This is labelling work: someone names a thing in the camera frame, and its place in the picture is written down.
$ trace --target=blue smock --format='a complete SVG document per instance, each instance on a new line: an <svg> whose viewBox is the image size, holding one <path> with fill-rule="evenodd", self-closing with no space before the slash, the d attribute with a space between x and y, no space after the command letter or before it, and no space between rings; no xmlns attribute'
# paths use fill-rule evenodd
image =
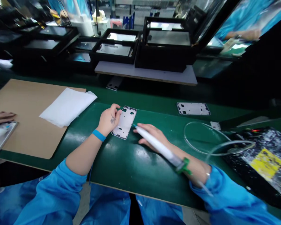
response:
<svg viewBox="0 0 281 225"><path fill-rule="evenodd" d="M42 180L0 188L0 224L72 224L85 182L86 176L72 172L64 160ZM281 224L260 199L215 166L206 187L214 197L190 183L205 201L212 225ZM138 195L136 199L145 225L184 224L181 206ZM128 193L92 184L90 210L81 225L128 225L130 204Z"/></svg>
<svg viewBox="0 0 281 225"><path fill-rule="evenodd" d="M281 0L243 0L224 22L215 36L223 41L231 31L236 32L252 29L260 29L261 35L263 35L280 20Z"/></svg>
<svg viewBox="0 0 281 225"><path fill-rule="evenodd" d="M62 7L62 5L59 3L58 0L48 0L48 3L51 9L54 9L58 14L60 14L62 10L66 10L68 13L77 15L73 0L63 0L63 5L65 9ZM88 17L90 17L90 13L86 1L77 0L77 3L81 14L86 14Z"/></svg>

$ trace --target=white paper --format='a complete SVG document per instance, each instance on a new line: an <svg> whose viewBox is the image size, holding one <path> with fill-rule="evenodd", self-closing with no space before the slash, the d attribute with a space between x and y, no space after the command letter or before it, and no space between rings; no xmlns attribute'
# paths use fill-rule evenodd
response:
<svg viewBox="0 0 281 225"><path fill-rule="evenodd" d="M91 91L84 93L66 88L40 117L60 128L69 126L96 98Z"/></svg>

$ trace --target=black storage box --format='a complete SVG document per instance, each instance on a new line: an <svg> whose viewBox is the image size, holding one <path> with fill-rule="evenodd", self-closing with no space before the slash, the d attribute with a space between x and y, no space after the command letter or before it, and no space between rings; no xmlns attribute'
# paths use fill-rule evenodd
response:
<svg viewBox="0 0 281 225"><path fill-rule="evenodd" d="M192 34L204 16L196 8L190 10L186 19L145 17L135 67L183 72L199 53Z"/></svg>
<svg viewBox="0 0 281 225"><path fill-rule="evenodd" d="M98 61L133 64L139 39L139 31L107 29L90 52L90 57Z"/></svg>
<svg viewBox="0 0 281 225"><path fill-rule="evenodd" d="M80 36L76 27L47 26L36 28L25 34L19 45L13 48L14 59L54 60L64 49Z"/></svg>
<svg viewBox="0 0 281 225"><path fill-rule="evenodd" d="M223 159L261 199L281 209L281 133L266 127L245 131L253 148Z"/></svg>
<svg viewBox="0 0 281 225"><path fill-rule="evenodd" d="M56 58L55 63L63 68L86 74L94 73L98 60L91 60L89 52L96 45L98 37L79 37L67 50Z"/></svg>

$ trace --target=left hand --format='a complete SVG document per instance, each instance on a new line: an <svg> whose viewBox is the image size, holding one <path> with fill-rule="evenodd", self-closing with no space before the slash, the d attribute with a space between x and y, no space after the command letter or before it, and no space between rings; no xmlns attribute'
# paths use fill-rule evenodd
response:
<svg viewBox="0 0 281 225"><path fill-rule="evenodd" d="M102 112L97 131L107 136L119 124L122 110L118 104L113 103L110 108Z"/></svg>
<svg viewBox="0 0 281 225"><path fill-rule="evenodd" d="M6 123L6 122L9 122L9 121L13 121L13 117L15 116L16 114L14 114L13 112L9 113L9 112L4 112L4 111L1 111L0 112L0 123Z"/></svg>

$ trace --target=transparent tube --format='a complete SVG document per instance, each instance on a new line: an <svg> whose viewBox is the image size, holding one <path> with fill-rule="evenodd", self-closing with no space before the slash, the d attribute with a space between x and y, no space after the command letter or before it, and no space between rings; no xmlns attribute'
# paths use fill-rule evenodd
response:
<svg viewBox="0 0 281 225"><path fill-rule="evenodd" d="M209 153L207 152L202 152L200 150L198 150L197 148L195 148L187 139L186 137L186 127L189 125L189 124L194 124L194 123L199 123L199 124L203 124L205 125L206 127L209 127L211 128L212 130L214 130L215 132L217 133L220 133L221 135L223 135L228 141L227 142L224 142L224 143L221 143L221 144L218 144L217 146L213 147L211 149L211 151ZM237 154L237 153L240 153L246 149L249 149L249 148L252 148L254 145L255 145L255 142L253 141L248 141L248 140L236 140L236 141L232 141L229 137L227 137L225 134L223 134L222 132L220 132L219 130L216 130L214 129L212 126L209 126L207 124L204 124L204 123L200 123L200 122L189 122L188 124L185 125L184 127L184 139L186 141L186 143L192 148L194 149L195 151L201 153L201 154L204 154L204 155L207 155L206 159L205 159L205 163L208 164L209 163L209 159L211 156L226 156L226 155L230 155L230 154ZM231 152L227 152L227 153L217 153L217 154L214 154L215 151L217 151L219 148L222 148L224 146L228 146L228 145L231 145L231 144L238 144L238 143L248 143L250 145L247 145L241 149L237 149L236 151L231 151ZM193 174L191 175L194 180L197 181L197 183L201 186L201 188L211 197L211 201L213 202L213 204L215 204L216 206L218 206L218 208L220 208L221 204L220 202L216 199L216 197L211 193L211 191L198 179L196 178ZM207 173L207 180L209 179L210 177L210 174ZM228 208L227 209L224 209L222 210L221 212L222 216L223 216L223 221L225 221L225 224L234 224L234 214L231 210L229 210Z"/></svg>
<svg viewBox="0 0 281 225"><path fill-rule="evenodd" d="M217 132L217 133L223 135L223 136L228 140L228 142L225 142L225 143L222 143L222 144L219 144L219 145L215 146L215 147L214 147L210 152L208 152L208 153L207 153L207 152L202 152L202 151L200 151L199 149L195 148L195 147L188 141L188 139L187 139L187 137L186 137L186 133L185 133L186 127L187 127L188 125L194 124L194 123L203 124L203 125L205 125L205 126L211 128L211 129L214 130L215 132ZM184 134L184 140L186 141L186 143L187 143L192 149L196 150L197 152L199 152L199 153L201 153L201 154L207 155L206 160L205 160L206 163L208 163L210 156L226 156L226 155L230 155L230 154L236 154L236 153L240 153L240 152L242 152L243 150L246 150L246 149L248 149L248 148L252 148L252 147L255 145L255 142L253 142L253 141L248 141L248 140L236 140L236 141L232 141L229 137L227 137L225 134L223 134L223 133L220 132L219 130L214 129L212 126L209 126L209 125L207 125L207 124L205 124L205 123L196 122L196 121L187 123L187 124L184 126L183 134ZM237 150L237 151L231 151L231 152L227 152L227 153L217 153L217 154L213 154L216 150L218 150L219 148L222 148L222 147L224 147L224 146L231 145L231 144L242 144L242 143L249 143L249 144L251 144L251 145L246 146L246 147L244 147L244 148L241 148L241 149L239 149L239 150Z"/></svg>

